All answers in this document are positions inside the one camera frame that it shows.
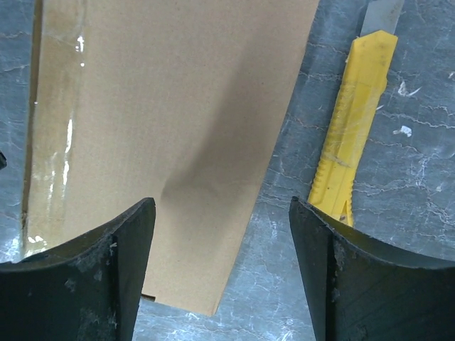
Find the brown cardboard express box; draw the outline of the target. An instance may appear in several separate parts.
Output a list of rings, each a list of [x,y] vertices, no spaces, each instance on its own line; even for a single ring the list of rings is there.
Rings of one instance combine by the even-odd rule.
[[[143,294],[220,303],[296,83],[316,1],[38,1],[23,252],[144,197]]]

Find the yellow utility knife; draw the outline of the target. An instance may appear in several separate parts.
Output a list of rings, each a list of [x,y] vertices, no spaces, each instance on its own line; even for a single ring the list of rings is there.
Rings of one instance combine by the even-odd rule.
[[[351,44],[341,86],[308,201],[348,226],[353,225],[353,182],[398,37],[403,1],[371,1],[360,35]]]

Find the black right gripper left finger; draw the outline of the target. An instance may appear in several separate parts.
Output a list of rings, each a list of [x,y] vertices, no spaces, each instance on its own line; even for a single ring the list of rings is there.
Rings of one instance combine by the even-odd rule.
[[[131,340],[155,218],[144,198],[79,237],[2,263],[1,339]]]

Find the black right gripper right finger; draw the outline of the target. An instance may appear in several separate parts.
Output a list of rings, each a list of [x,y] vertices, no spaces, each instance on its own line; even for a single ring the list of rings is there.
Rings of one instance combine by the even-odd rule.
[[[453,340],[454,263],[353,229],[293,197],[289,223],[317,340]]]

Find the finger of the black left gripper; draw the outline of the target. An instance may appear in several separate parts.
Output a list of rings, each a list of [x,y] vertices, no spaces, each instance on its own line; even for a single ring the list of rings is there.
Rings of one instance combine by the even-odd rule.
[[[7,160],[5,155],[0,152],[0,170],[4,169],[7,166]]]

